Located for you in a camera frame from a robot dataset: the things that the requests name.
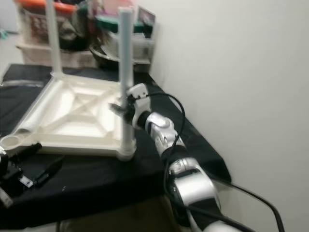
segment black cable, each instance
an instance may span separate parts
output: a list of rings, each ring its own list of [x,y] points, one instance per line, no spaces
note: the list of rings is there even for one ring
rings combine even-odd
[[[252,196],[252,197],[258,199],[259,201],[261,201],[262,203],[264,203],[265,205],[267,205],[267,206],[272,210],[272,212],[273,212],[274,215],[275,215],[275,219],[276,219],[276,222],[277,222],[278,230],[279,230],[280,232],[284,232],[284,231],[285,231],[285,230],[284,230],[284,226],[283,226],[283,222],[282,222],[282,219],[281,219],[281,216],[280,216],[278,210],[276,209],[276,207],[275,207],[273,204],[271,204],[270,202],[268,202],[266,199],[262,198],[261,196],[255,194],[255,193],[253,193],[253,192],[251,192],[251,191],[249,191],[249,190],[247,190],[247,189],[245,189],[245,188],[243,188],[243,187],[240,187],[240,186],[238,186],[238,185],[235,185],[234,183],[231,183],[231,182],[225,181],[225,180],[223,180],[223,179],[220,179],[220,178],[216,177],[215,175],[213,175],[213,174],[211,174],[211,173],[207,173],[207,175],[208,175],[211,179],[213,179],[213,180],[215,180],[215,181],[217,181],[217,182],[220,182],[220,183],[222,183],[222,184],[224,184],[224,185],[226,185],[226,186],[230,186],[230,187],[239,189],[240,191],[247,193],[248,195],[250,195],[250,196]]]
[[[170,152],[170,155],[174,152],[174,149],[175,149],[175,146],[176,146],[176,143],[178,141],[178,139],[180,138],[181,136],[181,133],[183,132],[183,129],[184,129],[184,125],[185,125],[185,111],[184,111],[184,107],[183,105],[181,104],[181,102],[176,98],[174,97],[173,95],[170,95],[168,93],[165,93],[165,92],[155,92],[155,93],[150,93],[147,95],[147,97],[149,96],[158,96],[158,95],[161,95],[161,96],[168,96],[170,98],[173,98],[177,104],[179,105],[181,111],[182,111],[182,124],[181,124],[181,128],[179,130],[179,133],[177,134],[176,138],[175,138],[175,141],[172,145],[172,149],[171,149],[171,152]],[[233,226],[243,232],[254,232],[253,230],[251,230],[250,228],[226,217],[226,216],[220,216],[220,215],[216,215],[216,214],[213,214],[213,213],[210,213],[206,210],[203,210],[203,209],[200,209],[200,208],[197,208],[197,207],[194,207],[194,206],[186,206],[184,205],[182,202],[180,201],[177,201],[174,199],[174,197],[170,194],[170,192],[168,191],[168,188],[167,188],[167,179],[168,179],[168,170],[169,170],[169,160],[167,160],[167,163],[166,163],[166,166],[165,166],[165,169],[164,169],[164,177],[163,177],[163,189],[164,189],[164,192],[166,194],[166,196],[169,198],[169,200],[171,202],[173,202],[174,204],[182,207],[182,208],[185,208],[185,209],[188,209],[188,210],[191,210],[191,211],[195,211],[199,214],[202,214],[204,216],[207,216],[207,217],[210,217],[210,218],[214,218],[216,220],[219,220],[219,221],[223,221],[225,222],[226,224],[230,225],[230,226]]]

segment table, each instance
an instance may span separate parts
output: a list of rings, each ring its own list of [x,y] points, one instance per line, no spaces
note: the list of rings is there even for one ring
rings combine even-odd
[[[50,67],[11,65],[3,81],[34,80],[46,85]],[[64,69],[67,74],[118,81],[117,71],[99,69]],[[134,74],[135,84],[145,83],[149,92],[162,91],[145,73]],[[41,87],[13,86],[0,89],[0,132],[9,134],[38,96]],[[169,117],[178,130],[181,112],[166,97],[152,98],[154,111]],[[55,221],[81,217],[138,203],[163,194],[163,171],[159,155],[151,138],[135,131],[137,151],[134,158],[121,162],[116,158],[66,156],[61,170],[42,188],[31,189],[14,197],[14,205],[0,209],[0,229],[23,229]],[[207,171],[231,180],[220,155],[187,120],[182,139],[192,157]],[[36,154],[21,166],[28,177],[44,169],[58,155]]]

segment orange lid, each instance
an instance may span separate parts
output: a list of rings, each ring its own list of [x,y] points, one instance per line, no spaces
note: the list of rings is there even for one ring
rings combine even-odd
[[[15,0],[24,7],[45,7],[46,0]],[[72,13],[75,10],[74,5],[64,4],[61,2],[54,2],[56,11],[62,13]]]

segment white vertical pole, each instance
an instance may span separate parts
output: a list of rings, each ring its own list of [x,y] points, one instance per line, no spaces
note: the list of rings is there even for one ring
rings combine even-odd
[[[62,76],[61,56],[59,47],[59,35],[56,22],[56,11],[53,0],[46,0],[46,20],[48,26],[48,40],[51,48],[52,73],[57,77]]]
[[[121,104],[127,106],[126,91],[134,85],[133,81],[133,9],[119,7],[119,81],[121,86]],[[123,121],[122,141],[119,150],[119,159],[129,160],[136,150],[134,129]]]

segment robotic arm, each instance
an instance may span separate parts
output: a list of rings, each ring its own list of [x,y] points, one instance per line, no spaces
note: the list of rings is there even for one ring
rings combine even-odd
[[[145,130],[154,140],[160,158],[168,168],[170,181],[167,188],[174,199],[171,204],[177,222],[181,226],[190,226],[194,231],[240,232],[217,219],[207,218],[189,209],[200,208],[222,216],[215,186],[197,160],[189,156],[181,138],[173,146],[178,135],[174,124],[169,118],[151,111],[146,86],[133,86],[127,91],[127,95],[127,109],[115,104],[111,105],[111,109],[121,114],[134,128]]]

